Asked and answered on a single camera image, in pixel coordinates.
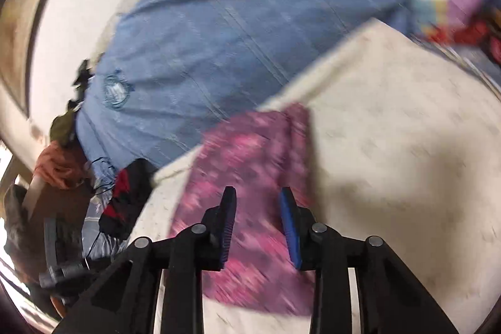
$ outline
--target orange cloth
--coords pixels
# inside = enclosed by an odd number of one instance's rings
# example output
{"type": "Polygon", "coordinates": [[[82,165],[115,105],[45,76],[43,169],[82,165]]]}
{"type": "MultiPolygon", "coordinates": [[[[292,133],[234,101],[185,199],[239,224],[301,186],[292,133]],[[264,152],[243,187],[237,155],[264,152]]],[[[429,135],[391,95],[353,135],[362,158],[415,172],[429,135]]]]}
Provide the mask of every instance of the orange cloth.
{"type": "Polygon", "coordinates": [[[84,169],[86,161],[84,151],[78,143],[63,149],[54,141],[38,157],[33,173],[53,187],[70,190],[82,184],[88,176],[84,169]]]}

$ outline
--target blue object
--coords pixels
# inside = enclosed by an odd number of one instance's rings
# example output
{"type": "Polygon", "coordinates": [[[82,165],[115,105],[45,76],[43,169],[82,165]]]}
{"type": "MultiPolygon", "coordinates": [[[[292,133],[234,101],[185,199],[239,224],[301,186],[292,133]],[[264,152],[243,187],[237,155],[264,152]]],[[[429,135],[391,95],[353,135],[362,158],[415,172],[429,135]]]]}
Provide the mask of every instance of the blue object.
{"type": "Polygon", "coordinates": [[[292,208],[290,208],[289,205],[289,199],[287,198],[283,190],[280,191],[279,198],[282,226],[284,227],[287,248],[289,249],[289,256],[291,257],[291,262],[294,263],[294,267],[299,270],[301,268],[302,259],[301,251],[299,248],[299,231],[297,230],[298,225],[294,222],[294,219],[292,217],[292,208]]]}
{"type": "Polygon", "coordinates": [[[140,0],[121,17],[77,116],[84,152],[116,169],[138,157],[164,166],[369,18],[407,34],[407,2],[140,0]]]}

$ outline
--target silver bolt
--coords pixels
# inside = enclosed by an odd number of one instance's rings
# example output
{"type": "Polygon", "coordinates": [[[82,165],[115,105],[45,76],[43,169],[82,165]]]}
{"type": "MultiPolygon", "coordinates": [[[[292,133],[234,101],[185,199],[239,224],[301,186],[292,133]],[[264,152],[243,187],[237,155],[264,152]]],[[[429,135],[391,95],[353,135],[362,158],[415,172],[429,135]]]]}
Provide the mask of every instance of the silver bolt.
{"type": "Polygon", "coordinates": [[[378,246],[381,246],[382,244],[384,244],[383,238],[376,236],[376,235],[369,237],[369,245],[370,246],[378,247],[378,246]]]}
{"type": "Polygon", "coordinates": [[[322,233],[327,231],[327,226],[325,224],[322,224],[321,222],[316,222],[315,224],[312,225],[312,230],[313,232],[316,233],[322,233]]]}
{"type": "Polygon", "coordinates": [[[191,231],[194,234],[203,234],[205,231],[207,231],[207,227],[204,224],[195,224],[191,227],[191,231]]]}
{"type": "Polygon", "coordinates": [[[134,241],[134,246],[136,248],[146,248],[149,243],[150,243],[150,241],[148,241],[148,238],[142,237],[142,238],[137,238],[134,241]]]}

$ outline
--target printed emblem on blue fabric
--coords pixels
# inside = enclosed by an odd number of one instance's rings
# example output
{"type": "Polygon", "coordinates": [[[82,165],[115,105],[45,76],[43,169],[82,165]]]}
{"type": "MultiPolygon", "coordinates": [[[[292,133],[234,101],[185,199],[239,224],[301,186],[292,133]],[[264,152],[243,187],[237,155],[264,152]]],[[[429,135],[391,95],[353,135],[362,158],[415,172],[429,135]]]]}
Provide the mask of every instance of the printed emblem on blue fabric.
{"type": "Polygon", "coordinates": [[[114,110],[124,106],[130,93],[134,91],[134,87],[126,81],[122,70],[119,69],[106,77],[103,88],[105,105],[114,110]]]}

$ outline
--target pink pattern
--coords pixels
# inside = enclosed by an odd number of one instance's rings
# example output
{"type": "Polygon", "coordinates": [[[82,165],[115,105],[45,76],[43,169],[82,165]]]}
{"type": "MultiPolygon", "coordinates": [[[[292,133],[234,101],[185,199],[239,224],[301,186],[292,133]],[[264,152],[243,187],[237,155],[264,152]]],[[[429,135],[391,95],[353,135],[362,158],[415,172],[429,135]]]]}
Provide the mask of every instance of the pink pattern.
{"type": "Polygon", "coordinates": [[[238,197],[230,258],[222,272],[204,272],[204,295],[258,311],[311,314],[312,273],[289,259],[281,225],[280,188],[290,186],[309,207],[309,112],[299,104],[284,112],[249,112],[205,135],[169,236],[200,222],[225,186],[238,197]]]}

